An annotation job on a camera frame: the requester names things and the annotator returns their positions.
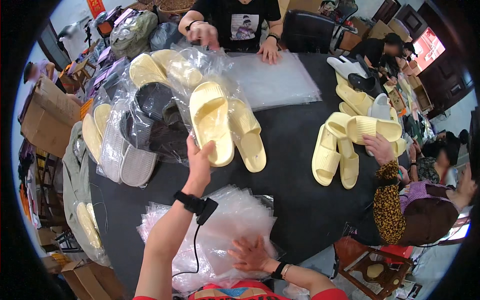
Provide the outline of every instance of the hand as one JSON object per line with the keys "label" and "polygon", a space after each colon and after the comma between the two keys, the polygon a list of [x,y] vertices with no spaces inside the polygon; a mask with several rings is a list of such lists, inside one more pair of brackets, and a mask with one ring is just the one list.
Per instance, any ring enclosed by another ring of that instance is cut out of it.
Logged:
{"label": "hand", "polygon": [[402,166],[398,166],[398,169],[400,170],[400,172],[402,172],[402,176],[400,176],[400,174],[397,175],[398,180],[400,180],[405,185],[409,184],[410,178],[408,178],[407,169]]}
{"label": "hand", "polygon": [[260,50],[258,50],[257,54],[264,54],[262,61],[266,62],[268,58],[269,64],[276,64],[277,57],[282,58],[280,53],[278,52],[278,47],[276,45],[276,38],[273,36],[269,36],[266,41],[260,46]]}
{"label": "hand", "polygon": [[215,143],[209,141],[202,150],[200,150],[191,135],[187,138],[187,156],[190,167],[186,187],[199,193],[203,193],[205,187],[210,183],[210,161],[208,156],[215,149]]}
{"label": "hand", "polygon": [[395,160],[395,156],[393,154],[392,146],[387,139],[384,138],[383,135],[377,133],[377,136],[371,135],[363,135],[363,141],[366,144],[367,151],[373,153],[375,159],[377,160],[380,166]]}
{"label": "hand", "polygon": [[258,236],[255,245],[250,244],[245,238],[234,240],[233,245],[238,251],[229,250],[228,253],[241,262],[233,267],[241,271],[264,271],[267,263],[273,260],[265,250],[264,238]]}
{"label": "hand", "polygon": [[417,142],[416,139],[412,139],[412,140],[413,140],[413,145],[415,146],[415,151],[417,152],[417,154],[420,154],[420,153],[421,153],[421,149],[420,149],[419,142]]}
{"label": "hand", "polygon": [[408,148],[408,157],[410,158],[410,161],[417,160],[417,150],[414,144],[411,144]]}
{"label": "hand", "polygon": [[218,50],[218,33],[214,26],[207,22],[195,22],[190,26],[187,32],[187,40],[196,41],[201,40],[202,46],[210,46],[211,50]]}

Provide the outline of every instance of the black t-shirt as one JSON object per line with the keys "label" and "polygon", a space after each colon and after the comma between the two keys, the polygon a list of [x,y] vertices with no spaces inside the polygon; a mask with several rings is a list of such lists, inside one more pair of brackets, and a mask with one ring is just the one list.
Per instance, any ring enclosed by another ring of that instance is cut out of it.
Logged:
{"label": "black t-shirt", "polygon": [[384,52],[385,42],[377,38],[368,38],[359,42],[348,54],[348,57],[355,59],[357,54],[363,57],[367,57],[372,63],[374,68],[380,66],[380,58],[382,58]]}
{"label": "black t-shirt", "polygon": [[220,46],[230,51],[255,51],[260,48],[262,23],[280,20],[277,0],[197,0],[191,8],[216,27]]}

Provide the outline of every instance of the person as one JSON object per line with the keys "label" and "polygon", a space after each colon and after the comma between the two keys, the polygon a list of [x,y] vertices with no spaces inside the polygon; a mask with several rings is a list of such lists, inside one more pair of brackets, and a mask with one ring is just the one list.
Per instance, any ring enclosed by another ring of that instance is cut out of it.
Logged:
{"label": "person", "polygon": [[55,70],[55,64],[48,60],[41,60],[38,63],[32,63],[31,61],[29,61],[27,63],[27,66],[25,66],[25,69],[24,69],[24,84],[27,83],[27,81],[36,83],[40,78],[40,74],[45,75],[51,81],[53,81],[53,83],[62,92],[64,92],[69,99],[75,101],[75,103],[78,104],[79,106],[83,105],[83,103],[77,96],[75,96],[74,94],[67,93],[67,91],[63,87],[63,84],[60,81],[57,71]]}
{"label": "person", "polygon": [[[264,20],[270,32],[260,46]],[[179,31],[189,41],[200,40],[212,50],[256,52],[269,64],[281,58],[277,42],[283,25],[276,0],[197,0],[181,19]]]}
{"label": "person", "polygon": [[379,77],[381,79],[384,78],[384,83],[388,85],[397,83],[396,78],[388,78],[384,70],[380,72],[380,68],[385,67],[389,57],[394,58],[403,54],[403,41],[399,35],[389,33],[384,39],[367,38],[359,42],[347,57],[356,59],[357,54],[360,54],[365,59],[369,68],[379,71]]}
{"label": "person", "polygon": [[[215,144],[210,141],[199,150],[192,137],[187,138],[188,160],[190,173],[187,182],[181,190],[184,194],[201,197],[210,182],[210,163],[208,155],[212,153]],[[193,213],[185,209],[182,202],[175,200],[170,210],[154,225],[145,244],[142,268],[138,278],[134,300],[164,300],[171,299],[172,292],[172,260],[187,233]],[[245,239],[232,242],[235,249],[228,253],[238,260],[233,267],[242,271],[276,271],[280,262],[271,259],[264,248],[263,238],[259,237],[255,244]],[[347,300],[346,294],[337,288],[325,276],[294,265],[286,265],[282,269],[285,280],[310,291],[311,299]],[[287,298],[274,294],[260,282],[241,281],[232,289],[221,289],[208,285],[201,291],[190,295],[193,300],[219,299],[278,299]]]}
{"label": "person", "polygon": [[[363,220],[353,224],[355,230],[349,234],[358,242],[370,246],[433,243],[445,236],[459,212],[477,199],[470,164],[466,165],[456,190],[429,181],[409,183],[407,170],[398,165],[390,143],[383,136],[365,135],[363,139],[380,168],[375,174],[378,188],[373,205]],[[400,191],[399,180],[406,185]]]}
{"label": "person", "polygon": [[439,141],[438,154],[436,157],[425,157],[420,149],[417,140],[413,139],[408,155],[410,158],[410,177],[412,181],[429,180],[435,184],[445,184],[446,175],[450,167],[458,161],[458,150],[456,144]]}

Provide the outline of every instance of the slipper strap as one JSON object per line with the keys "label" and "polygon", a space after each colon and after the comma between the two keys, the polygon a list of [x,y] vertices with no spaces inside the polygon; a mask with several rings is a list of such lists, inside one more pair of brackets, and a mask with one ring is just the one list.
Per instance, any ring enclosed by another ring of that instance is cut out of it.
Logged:
{"label": "slipper strap", "polygon": [[319,145],[318,147],[319,149],[316,157],[317,169],[335,174],[342,156],[337,151],[333,151],[322,145]]}

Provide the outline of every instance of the black cable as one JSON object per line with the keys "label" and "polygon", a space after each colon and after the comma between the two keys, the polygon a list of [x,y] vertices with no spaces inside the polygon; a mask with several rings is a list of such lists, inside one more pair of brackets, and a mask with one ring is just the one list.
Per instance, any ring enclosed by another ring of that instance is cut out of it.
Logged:
{"label": "black cable", "polygon": [[197,255],[197,233],[199,229],[200,229],[200,225],[197,227],[197,231],[195,231],[195,235],[193,236],[193,251],[195,252],[195,259],[197,260],[197,270],[195,272],[187,271],[187,272],[176,273],[174,276],[172,276],[172,278],[180,274],[197,274],[198,271],[200,270],[200,263],[198,261],[198,255]]}

